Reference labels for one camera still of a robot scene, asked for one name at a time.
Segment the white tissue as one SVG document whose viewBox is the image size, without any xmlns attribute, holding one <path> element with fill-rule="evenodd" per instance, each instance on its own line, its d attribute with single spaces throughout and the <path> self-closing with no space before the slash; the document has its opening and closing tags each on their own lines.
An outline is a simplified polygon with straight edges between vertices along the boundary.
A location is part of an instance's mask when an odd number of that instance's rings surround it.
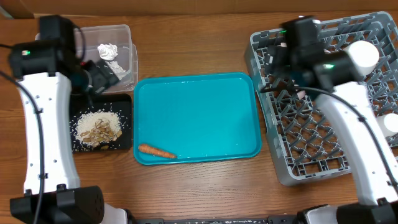
<svg viewBox="0 0 398 224">
<path fill-rule="evenodd" d="M 113 44 L 100 44 L 97 50 L 103 60 L 114 60 L 118 56 L 118 47 Z"/>
</svg>

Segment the orange carrot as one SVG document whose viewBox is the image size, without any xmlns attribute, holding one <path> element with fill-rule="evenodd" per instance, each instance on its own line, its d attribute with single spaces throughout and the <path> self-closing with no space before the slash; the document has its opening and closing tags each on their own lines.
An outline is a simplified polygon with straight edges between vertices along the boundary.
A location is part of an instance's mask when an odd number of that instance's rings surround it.
<svg viewBox="0 0 398 224">
<path fill-rule="evenodd" d="M 141 151 L 144 154 L 150 154 L 153 156 L 158 156 L 158 157 L 164 157 L 164 158 L 168 158 L 168 159 L 176 159 L 177 156 L 175 154 L 172 154 L 170 152 L 167 151 L 163 151 L 161 149 L 158 149 L 156 147 L 147 145 L 147 144 L 141 144 L 138 147 L 139 151 Z"/>
</svg>

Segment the white shallow bowl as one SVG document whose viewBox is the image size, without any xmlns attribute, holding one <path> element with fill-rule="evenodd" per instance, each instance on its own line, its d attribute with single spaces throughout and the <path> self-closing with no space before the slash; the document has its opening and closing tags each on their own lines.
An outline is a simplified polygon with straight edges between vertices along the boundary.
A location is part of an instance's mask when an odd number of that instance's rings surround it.
<svg viewBox="0 0 398 224">
<path fill-rule="evenodd" d="M 359 74 L 363 77 L 369 75 L 379 61 L 379 51 L 370 42 L 359 40 L 343 49 L 351 58 Z"/>
</svg>

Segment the pink plate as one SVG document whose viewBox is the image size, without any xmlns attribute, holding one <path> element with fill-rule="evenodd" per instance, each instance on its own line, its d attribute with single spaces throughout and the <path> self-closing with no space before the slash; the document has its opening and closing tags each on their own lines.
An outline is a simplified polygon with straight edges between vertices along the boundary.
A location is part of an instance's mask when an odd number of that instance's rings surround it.
<svg viewBox="0 0 398 224">
<path fill-rule="evenodd" d="M 306 96 L 306 92 L 304 90 L 297 90 L 296 94 L 297 94 L 298 99 L 305 98 L 305 96 Z"/>
</svg>

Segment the white paper cup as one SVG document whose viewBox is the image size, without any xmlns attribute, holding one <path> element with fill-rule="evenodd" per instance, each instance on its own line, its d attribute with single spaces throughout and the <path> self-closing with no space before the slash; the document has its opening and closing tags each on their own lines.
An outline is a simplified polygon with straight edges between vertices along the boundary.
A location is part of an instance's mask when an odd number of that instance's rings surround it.
<svg viewBox="0 0 398 224">
<path fill-rule="evenodd" d="M 384 137 L 392 137 L 398 133 L 398 115 L 389 113 L 376 118 Z"/>
</svg>

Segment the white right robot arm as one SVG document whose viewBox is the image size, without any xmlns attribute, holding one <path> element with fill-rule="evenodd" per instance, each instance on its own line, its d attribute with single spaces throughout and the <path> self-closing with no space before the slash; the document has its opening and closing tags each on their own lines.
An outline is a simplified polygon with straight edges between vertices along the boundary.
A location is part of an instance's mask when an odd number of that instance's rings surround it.
<svg viewBox="0 0 398 224">
<path fill-rule="evenodd" d="M 297 223 L 396 223 L 397 161 L 380 129 L 363 79 L 379 61 L 370 42 L 358 40 L 326 53 L 311 16 L 281 25 L 285 45 L 272 73 L 291 78 L 288 91 L 304 91 L 331 124 L 351 168 L 358 201 L 298 212 Z"/>
</svg>

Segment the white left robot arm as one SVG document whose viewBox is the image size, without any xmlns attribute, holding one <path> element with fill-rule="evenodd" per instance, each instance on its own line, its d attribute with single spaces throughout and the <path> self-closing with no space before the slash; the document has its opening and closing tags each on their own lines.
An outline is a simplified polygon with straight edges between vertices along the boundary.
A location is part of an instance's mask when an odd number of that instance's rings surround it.
<svg viewBox="0 0 398 224">
<path fill-rule="evenodd" d="M 24 223 L 134 223 L 131 212 L 104 201 L 98 186 L 82 187 L 72 155 L 70 99 L 91 100 L 118 78 L 103 60 L 76 55 L 78 26 L 58 16 L 39 20 L 39 40 L 13 45 L 12 75 L 25 116 L 27 171 L 11 215 Z"/>
</svg>

